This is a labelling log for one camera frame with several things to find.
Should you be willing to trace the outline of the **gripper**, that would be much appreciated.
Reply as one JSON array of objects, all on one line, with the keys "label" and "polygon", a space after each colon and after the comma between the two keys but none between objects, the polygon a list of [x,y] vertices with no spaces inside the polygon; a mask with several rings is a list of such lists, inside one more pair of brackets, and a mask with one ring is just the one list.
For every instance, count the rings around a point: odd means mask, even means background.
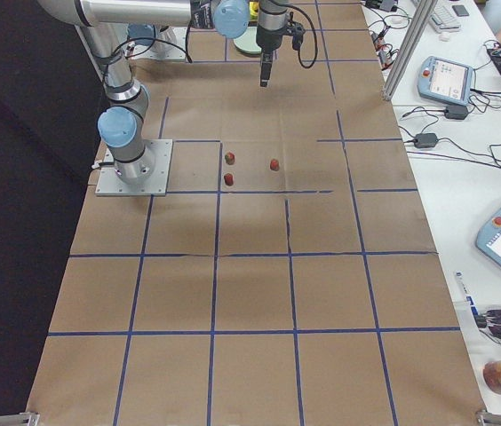
[{"label": "gripper", "polygon": [[272,66],[274,63],[274,53],[276,48],[262,48],[260,56],[260,76],[261,83],[268,83],[271,78]]}]

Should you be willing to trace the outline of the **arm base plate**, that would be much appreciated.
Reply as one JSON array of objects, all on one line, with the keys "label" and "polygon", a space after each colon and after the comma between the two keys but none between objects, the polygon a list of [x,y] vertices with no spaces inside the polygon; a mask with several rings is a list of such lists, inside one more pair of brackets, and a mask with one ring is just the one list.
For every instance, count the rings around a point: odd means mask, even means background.
[{"label": "arm base plate", "polygon": [[173,141],[144,139],[144,155],[134,163],[121,164],[106,151],[99,168],[98,196],[165,196],[169,181]]}]

